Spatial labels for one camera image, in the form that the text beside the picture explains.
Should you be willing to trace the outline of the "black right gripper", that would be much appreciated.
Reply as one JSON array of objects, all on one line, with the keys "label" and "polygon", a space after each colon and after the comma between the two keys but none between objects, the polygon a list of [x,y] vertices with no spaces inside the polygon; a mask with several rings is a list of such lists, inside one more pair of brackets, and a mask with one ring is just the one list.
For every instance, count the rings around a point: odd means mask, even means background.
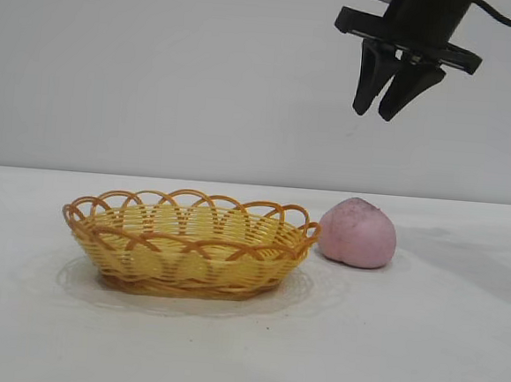
[{"label": "black right gripper", "polygon": [[363,116],[393,77],[379,104],[379,115],[392,120],[413,99],[447,75],[438,65],[403,64],[399,49],[428,61],[476,72],[482,59],[450,43],[473,0],[379,0],[387,4],[382,16],[343,7],[335,27],[343,34],[363,37],[361,68],[352,108]]}]

